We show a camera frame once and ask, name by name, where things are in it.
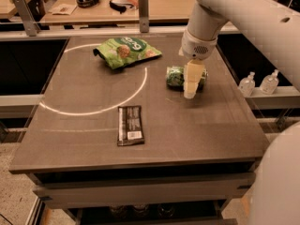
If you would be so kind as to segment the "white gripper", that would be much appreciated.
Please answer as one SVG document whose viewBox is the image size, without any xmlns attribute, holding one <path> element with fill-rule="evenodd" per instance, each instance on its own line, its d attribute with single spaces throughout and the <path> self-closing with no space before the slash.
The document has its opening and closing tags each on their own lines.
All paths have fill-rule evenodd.
<svg viewBox="0 0 300 225">
<path fill-rule="evenodd" d="M 186 58 L 192 59 L 184 66 L 184 97 L 195 97 L 198 84 L 203 76 L 205 65 L 202 60 L 208 58 L 217 45 L 217 39 L 201 40 L 185 29 L 180 52 Z"/>
</svg>

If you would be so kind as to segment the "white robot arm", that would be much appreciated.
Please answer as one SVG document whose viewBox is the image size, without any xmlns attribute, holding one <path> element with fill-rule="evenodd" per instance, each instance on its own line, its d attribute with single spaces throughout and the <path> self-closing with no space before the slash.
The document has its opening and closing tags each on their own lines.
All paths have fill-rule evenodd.
<svg viewBox="0 0 300 225">
<path fill-rule="evenodd" d="M 182 38 L 183 55 L 208 58 L 227 22 L 300 89 L 300 15 L 273 0 L 195 0 Z M 265 151 L 248 225 L 300 225 L 300 123 L 277 135 Z"/>
</svg>

